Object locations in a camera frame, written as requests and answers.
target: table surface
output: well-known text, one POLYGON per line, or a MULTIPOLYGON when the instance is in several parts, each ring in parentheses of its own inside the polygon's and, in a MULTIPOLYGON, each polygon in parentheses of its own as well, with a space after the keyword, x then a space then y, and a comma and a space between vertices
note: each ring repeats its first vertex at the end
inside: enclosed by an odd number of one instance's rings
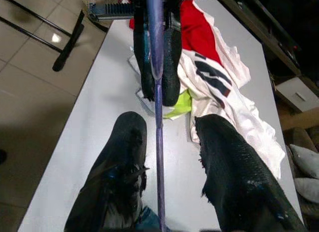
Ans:
MULTIPOLYGON (((255 101, 260 118, 283 135, 261 44, 216 0, 197 4, 215 17, 229 46, 237 46, 250 68, 251 81, 241 92, 255 101)), ((155 118, 136 97, 139 79, 127 63, 132 55, 133 32, 128 22, 111 26, 65 125, 50 162, 19 228, 21 232, 63 231, 73 203, 107 142, 117 117, 126 111, 142 115, 148 127, 147 188, 144 205, 157 211, 155 118)), ((189 115, 164 120, 164 171, 166 223, 174 230, 197 232, 218 229, 214 207, 201 197, 206 175, 198 161, 199 146, 189 137, 189 115)), ((287 157, 281 163, 279 181, 298 215, 300 207, 287 157)))

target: metal pole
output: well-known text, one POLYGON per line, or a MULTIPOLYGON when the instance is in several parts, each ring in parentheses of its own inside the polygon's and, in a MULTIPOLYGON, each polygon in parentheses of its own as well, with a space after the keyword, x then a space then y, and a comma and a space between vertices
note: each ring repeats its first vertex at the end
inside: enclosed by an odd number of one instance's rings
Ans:
POLYGON ((59 53, 62 52, 62 50, 61 50, 60 48, 56 47, 55 45, 52 45, 51 43, 49 43, 49 42, 43 40, 42 38, 40 38, 40 37, 38 37, 38 36, 32 34, 32 33, 29 32, 29 31, 27 31, 27 30, 25 30, 25 29, 19 27, 18 25, 15 25, 14 23, 12 23, 12 22, 10 22, 10 21, 4 19, 4 18, 1 17, 1 16, 0 16, 0 21, 3 21, 4 23, 8 24, 9 26, 11 26, 12 28, 14 28, 15 30, 17 30, 17 31, 19 31, 19 32, 22 32, 23 34, 25 34, 25 35, 27 35, 27 36, 29 36, 29 37, 31 37, 31 38, 33 38, 33 39, 35 39, 35 40, 41 42, 42 44, 47 45, 48 47, 52 48, 53 50, 56 50, 56 51, 59 52, 59 53))
POLYGON ((151 42, 152 75, 155 80, 155 118, 159 228, 162 232, 166 232, 161 88, 164 57, 163 0, 147 0, 147 5, 151 42))
POLYGON ((71 36, 71 34, 68 33, 66 30, 60 28, 59 26, 55 25, 54 23, 50 22, 49 20, 45 19, 44 17, 36 14, 34 11, 31 11, 30 9, 26 8, 25 6, 17 3, 16 1, 14 1, 14 0, 7 0, 7 1, 9 1, 10 3, 16 5, 17 7, 23 9, 24 11, 28 12, 29 14, 36 17, 37 19, 43 21, 44 23, 50 25, 51 27, 54 27, 55 29, 59 30, 60 32, 64 33, 65 35, 71 36))

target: black stripe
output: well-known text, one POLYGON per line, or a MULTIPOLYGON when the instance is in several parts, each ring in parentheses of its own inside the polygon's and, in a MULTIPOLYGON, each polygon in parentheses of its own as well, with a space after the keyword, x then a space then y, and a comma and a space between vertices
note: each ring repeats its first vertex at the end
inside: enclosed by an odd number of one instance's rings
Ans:
POLYGON ((201 55, 201 54, 198 54, 197 52, 195 53, 195 56, 198 56, 198 57, 200 57, 201 59, 206 60, 206 57, 205 57, 205 56, 203 56, 203 55, 201 55))
POLYGON ((231 84, 231 81, 228 79, 228 77, 221 73, 219 70, 211 67, 210 65, 208 65, 207 63, 203 62, 203 61, 195 61, 195 65, 197 66, 197 68, 200 70, 200 71, 203 71, 203 72, 208 72, 210 76, 218 76, 218 77, 221 77, 223 78, 225 81, 227 81, 230 85, 231 84))
POLYGON ((206 81, 209 85, 219 90, 220 93, 223 94, 225 97, 228 96, 230 90, 220 80, 218 80, 217 78, 204 76, 204 74, 199 70, 196 70, 196 74, 199 75, 200 78, 206 81))
POLYGON ((225 109, 225 104, 224 104, 224 102, 223 102, 220 98, 218 98, 217 96, 215 96, 215 95, 213 95, 213 94, 212 94, 212 96, 213 96, 213 97, 216 99, 216 101, 220 104, 221 108, 225 109))

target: red fabric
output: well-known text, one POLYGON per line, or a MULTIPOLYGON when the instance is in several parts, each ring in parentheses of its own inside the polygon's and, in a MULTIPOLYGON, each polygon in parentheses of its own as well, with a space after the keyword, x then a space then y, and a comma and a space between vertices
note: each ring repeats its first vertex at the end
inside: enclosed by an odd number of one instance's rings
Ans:
POLYGON ((196 51, 222 65, 216 51, 211 26, 206 21, 204 14, 195 8, 192 0, 185 0, 181 4, 180 23, 182 47, 196 51))
POLYGON ((134 30, 134 19, 130 19, 130 28, 134 30))

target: neon green cloth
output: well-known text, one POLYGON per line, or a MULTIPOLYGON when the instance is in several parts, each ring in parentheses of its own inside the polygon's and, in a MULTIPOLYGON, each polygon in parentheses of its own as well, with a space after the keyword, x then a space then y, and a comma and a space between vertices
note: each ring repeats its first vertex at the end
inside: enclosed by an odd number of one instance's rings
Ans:
POLYGON ((164 115, 168 119, 175 116, 180 116, 191 111, 191 96, 188 90, 179 95, 178 101, 174 106, 174 110, 164 115))

